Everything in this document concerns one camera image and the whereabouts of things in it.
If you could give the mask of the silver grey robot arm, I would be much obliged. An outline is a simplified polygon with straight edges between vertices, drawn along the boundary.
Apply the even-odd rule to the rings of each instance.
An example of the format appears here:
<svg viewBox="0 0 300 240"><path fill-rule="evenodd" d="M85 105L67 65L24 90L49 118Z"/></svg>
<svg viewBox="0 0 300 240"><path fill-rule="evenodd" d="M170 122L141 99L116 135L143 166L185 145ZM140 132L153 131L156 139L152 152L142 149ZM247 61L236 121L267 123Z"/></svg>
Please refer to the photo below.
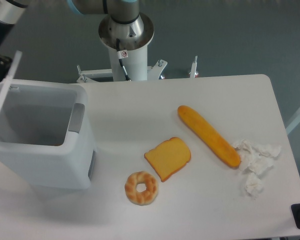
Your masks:
<svg viewBox="0 0 300 240"><path fill-rule="evenodd" d="M27 9L28 0L0 0L0 46ZM69 0L79 15L101 15L98 34L108 48L112 78L119 81L148 79L148 45L154 37L151 19L140 11L137 0ZM0 82L14 61L0 55Z"/></svg>

